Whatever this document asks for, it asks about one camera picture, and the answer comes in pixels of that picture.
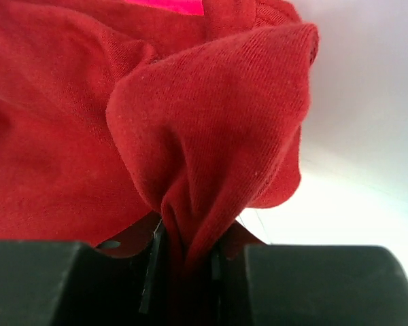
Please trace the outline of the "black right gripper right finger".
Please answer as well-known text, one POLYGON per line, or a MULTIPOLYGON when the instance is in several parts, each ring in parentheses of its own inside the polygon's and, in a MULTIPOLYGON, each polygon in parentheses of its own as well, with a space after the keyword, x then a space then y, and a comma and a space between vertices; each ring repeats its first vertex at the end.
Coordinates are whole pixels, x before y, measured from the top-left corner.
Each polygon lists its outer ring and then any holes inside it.
POLYGON ((263 244, 236 223, 211 273, 219 325, 408 325, 408 279, 383 247, 263 244))

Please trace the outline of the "dark red t shirt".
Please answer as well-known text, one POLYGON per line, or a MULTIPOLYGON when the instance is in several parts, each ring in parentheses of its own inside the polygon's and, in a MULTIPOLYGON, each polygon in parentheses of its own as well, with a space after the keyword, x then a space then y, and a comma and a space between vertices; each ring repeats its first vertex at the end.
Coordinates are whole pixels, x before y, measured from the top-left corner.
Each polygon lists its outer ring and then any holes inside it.
POLYGON ((211 325, 211 248, 300 183, 316 25, 286 1, 0 1, 0 239, 167 229, 167 322, 211 325))

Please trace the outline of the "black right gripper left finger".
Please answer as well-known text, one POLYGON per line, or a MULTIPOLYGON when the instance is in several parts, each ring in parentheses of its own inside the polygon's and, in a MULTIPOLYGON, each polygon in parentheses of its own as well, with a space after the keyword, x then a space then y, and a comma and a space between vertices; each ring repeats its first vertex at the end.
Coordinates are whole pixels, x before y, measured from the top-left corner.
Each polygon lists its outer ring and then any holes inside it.
POLYGON ((0 240, 0 325, 162 325, 160 216, 92 247, 0 240))

